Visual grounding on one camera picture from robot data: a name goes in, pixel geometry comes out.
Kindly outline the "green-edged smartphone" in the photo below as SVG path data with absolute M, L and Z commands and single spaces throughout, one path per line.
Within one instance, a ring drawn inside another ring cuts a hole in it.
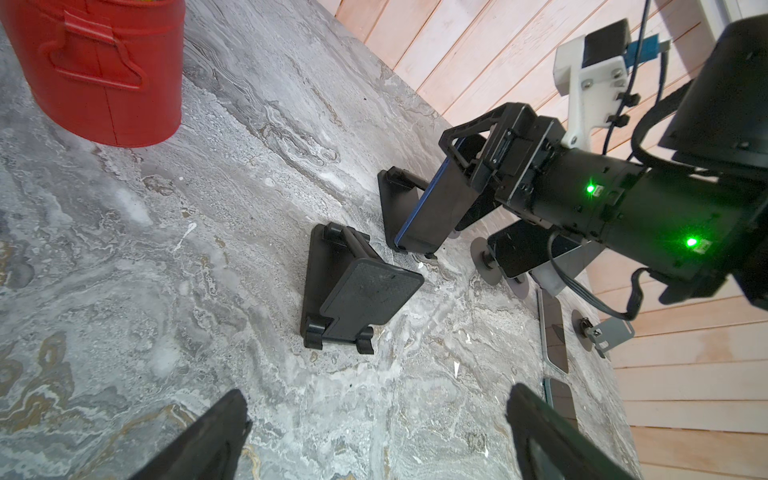
M 570 387 L 566 383 L 552 377 L 545 377 L 543 379 L 543 387 L 547 404 L 573 428 L 578 429 L 574 398 Z

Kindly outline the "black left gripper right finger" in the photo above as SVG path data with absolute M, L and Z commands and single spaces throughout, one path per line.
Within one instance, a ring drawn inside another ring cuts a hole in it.
M 512 386 L 506 418 L 524 479 L 630 479 L 523 383 Z

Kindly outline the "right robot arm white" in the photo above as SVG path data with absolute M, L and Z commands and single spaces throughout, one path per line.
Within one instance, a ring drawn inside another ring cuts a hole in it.
M 621 160 L 583 150 L 567 125 L 508 103 L 439 141 L 479 195 L 516 222 L 488 240 L 501 272 L 553 263 L 555 241 L 594 242 L 638 263 L 623 320 L 637 317 L 643 274 L 671 305 L 733 278 L 767 305 L 767 19 L 728 25 L 698 76 L 655 104 Z

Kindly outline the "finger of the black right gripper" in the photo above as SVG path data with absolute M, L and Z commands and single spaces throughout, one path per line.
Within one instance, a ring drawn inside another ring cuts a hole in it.
M 451 167 L 464 174 L 477 167 L 492 174 L 523 171 L 537 155 L 536 120 L 530 105 L 513 102 L 445 130 L 438 142 L 445 154 L 439 172 Z

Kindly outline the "silver-edged smartphone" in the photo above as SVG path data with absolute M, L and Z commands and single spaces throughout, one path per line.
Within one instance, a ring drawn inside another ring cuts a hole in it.
M 557 298 L 542 289 L 537 292 L 537 302 L 543 359 L 558 371 L 568 374 L 562 306 Z

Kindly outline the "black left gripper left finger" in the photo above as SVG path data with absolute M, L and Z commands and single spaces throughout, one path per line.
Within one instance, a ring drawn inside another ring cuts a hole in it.
M 251 427 L 246 399 L 232 389 L 133 478 L 232 479 Z

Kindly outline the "black folding phone stand front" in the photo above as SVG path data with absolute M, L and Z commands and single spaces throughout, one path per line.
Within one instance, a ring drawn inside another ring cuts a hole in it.
M 370 236 L 330 222 L 310 238 L 300 334 L 306 348 L 325 341 L 374 353 L 374 328 L 388 323 L 424 284 L 424 277 L 385 262 Z

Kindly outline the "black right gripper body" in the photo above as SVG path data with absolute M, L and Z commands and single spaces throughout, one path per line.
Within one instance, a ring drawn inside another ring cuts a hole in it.
M 497 137 L 498 145 L 481 151 L 490 153 L 492 175 L 473 203 L 473 219 L 502 207 L 529 223 L 545 224 L 533 213 L 534 180 L 543 173 L 564 134 L 561 122 L 553 117 L 521 113 L 516 119 L 496 122 L 489 136 Z

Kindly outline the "teal smartphone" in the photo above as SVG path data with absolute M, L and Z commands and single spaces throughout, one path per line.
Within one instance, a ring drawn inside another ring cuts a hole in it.
M 550 260 L 548 241 L 555 232 L 518 220 L 490 235 L 488 248 L 504 277 L 518 277 Z

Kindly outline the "purple smartphone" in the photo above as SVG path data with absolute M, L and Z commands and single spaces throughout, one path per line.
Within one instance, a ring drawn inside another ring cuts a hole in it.
M 575 279 L 586 267 L 594 261 L 602 252 L 604 246 L 597 242 L 568 245 L 564 238 L 558 238 L 553 245 L 553 254 L 559 268 L 569 277 Z M 557 275 L 548 257 L 545 262 L 529 271 L 529 275 L 550 296 L 556 297 L 565 288 L 566 284 Z

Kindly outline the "blue-edged smartphone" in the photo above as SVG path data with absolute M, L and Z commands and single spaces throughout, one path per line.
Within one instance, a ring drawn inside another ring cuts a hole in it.
M 457 229 L 464 215 L 480 196 L 458 168 L 451 167 L 442 173 L 439 169 L 434 176 L 437 179 L 434 182 L 430 202 L 430 210 L 434 214 L 434 228 L 430 231 L 431 240 L 435 240 L 438 246 L 435 254 L 449 234 Z

